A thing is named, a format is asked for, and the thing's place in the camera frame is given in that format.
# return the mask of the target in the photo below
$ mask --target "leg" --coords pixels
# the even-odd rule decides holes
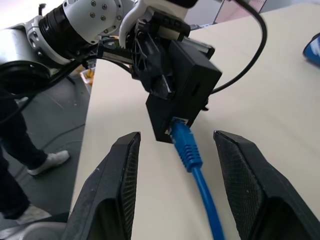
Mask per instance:
[[[17,108],[18,105],[14,100],[0,101],[0,119],[5,118]],[[38,168],[47,159],[47,154],[37,149],[31,142],[21,113],[0,125],[0,140],[7,153],[30,170]]]
[[[30,202],[8,172],[8,166],[0,147],[0,212],[5,219],[17,219],[27,210]]]

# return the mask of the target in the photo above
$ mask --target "floor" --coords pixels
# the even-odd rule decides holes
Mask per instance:
[[[33,178],[27,174],[23,165],[5,154],[10,163],[11,174],[15,176],[31,203],[53,216],[68,216],[84,134],[82,125],[86,121],[90,98],[82,80],[78,77],[73,79],[75,85],[65,79],[39,94],[23,111],[28,134],[38,148],[42,148],[58,134],[79,127],[59,137],[44,149],[46,153],[68,150],[71,159],[42,177]],[[15,226],[17,225],[14,221],[0,216],[0,239],[2,230]]]

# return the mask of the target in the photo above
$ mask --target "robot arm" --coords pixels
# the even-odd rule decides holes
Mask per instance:
[[[250,64],[217,90],[235,83],[252,67],[267,39],[259,14],[243,0],[235,1],[264,25],[264,40]],[[0,31],[4,43],[0,45],[0,101],[33,97],[90,59],[127,64],[130,69],[122,67],[150,93],[146,106],[156,140],[171,143],[172,120],[183,120],[190,127],[206,109],[222,75],[210,62],[215,49],[188,38],[191,29],[183,19],[196,3],[64,0],[44,17],[4,29]],[[102,36],[114,35],[119,36],[121,47],[100,41]]]

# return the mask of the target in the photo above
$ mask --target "black plastic device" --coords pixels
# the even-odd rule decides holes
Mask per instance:
[[[150,94],[146,107],[156,140],[171,143],[167,130],[172,119],[183,119],[191,126],[222,73],[202,52],[183,42],[172,40],[167,54],[174,73],[174,97],[166,100]]]

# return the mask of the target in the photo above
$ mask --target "person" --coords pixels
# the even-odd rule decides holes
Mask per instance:
[[[0,121],[17,109],[13,99],[0,101]],[[9,155],[27,167],[27,172],[32,176],[57,167],[70,158],[66,150],[46,154],[37,149],[27,134],[27,125],[21,113],[0,125],[0,143]],[[31,205],[8,167],[0,146],[0,212],[3,217],[18,224],[50,217],[48,212]]]

